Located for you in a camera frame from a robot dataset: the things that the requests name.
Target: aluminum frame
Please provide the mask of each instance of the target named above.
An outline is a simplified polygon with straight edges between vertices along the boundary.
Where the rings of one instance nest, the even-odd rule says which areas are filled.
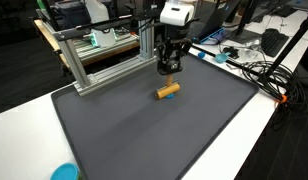
[[[149,20],[140,21],[139,24],[145,24],[147,21]],[[76,81],[73,82],[73,85],[80,96],[85,96],[92,93],[116,80],[119,80],[156,62],[156,57],[154,56],[154,28],[150,27],[146,30],[139,30],[140,55],[119,63],[111,68],[87,75],[82,65],[82,59],[79,57],[78,52],[75,49],[73,40],[67,39],[60,41],[57,37],[59,37],[63,31],[55,32],[48,24],[44,22],[43,24],[53,34],[55,40],[59,44],[60,49],[62,50],[76,79]],[[115,50],[121,47],[122,43],[116,43],[114,46],[105,51]]]

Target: gray mat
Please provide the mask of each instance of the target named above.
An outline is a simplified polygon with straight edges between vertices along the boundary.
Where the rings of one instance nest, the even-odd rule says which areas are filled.
[[[85,179],[180,179],[258,92],[194,56],[182,63],[173,99],[154,98],[156,64],[83,98],[73,87],[52,95]]]

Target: floor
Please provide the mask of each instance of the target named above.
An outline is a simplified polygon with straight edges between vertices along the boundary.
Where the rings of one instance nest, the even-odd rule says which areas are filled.
[[[40,39],[0,47],[0,113],[69,83]]]
[[[308,114],[293,112],[280,130],[274,116],[235,180],[308,179]]]

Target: white device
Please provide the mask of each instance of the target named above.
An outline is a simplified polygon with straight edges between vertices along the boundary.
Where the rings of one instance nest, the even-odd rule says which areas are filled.
[[[104,4],[101,3],[100,0],[86,0],[85,2],[92,23],[109,20],[107,8]],[[116,42],[113,28],[105,30],[104,32],[92,29],[91,32],[91,40],[93,46],[107,47],[114,45]]]
[[[175,26],[184,26],[193,17],[193,5],[178,3],[177,0],[174,0],[165,3],[164,9],[161,12],[160,22]]]

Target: white table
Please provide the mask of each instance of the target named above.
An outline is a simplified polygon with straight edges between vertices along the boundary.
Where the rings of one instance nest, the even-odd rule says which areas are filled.
[[[292,36],[305,17],[305,12],[297,12],[286,18],[284,24],[287,26],[282,28],[282,32]],[[261,24],[252,23],[248,29],[262,33],[268,19],[269,17],[265,17]],[[281,19],[273,17],[268,28],[279,28],[279,24]],[[302,39],[283,61],[291,70],[295,69],[308,47],[308,33],[303,38],[307,40]],[[217,47],[202,48],[218,53]],[[205,60],[216,64],[212,57],[207,56]],[[230,70],[225,64],[216,65],[239,75],[239,70]],[[0,114],[0,180],[48,180],[61,164],[75,163],[50,95],[51,93]],[[274,110],[274,101],[261,91],[257,93],[204,152],[184,179],[233,179]]]

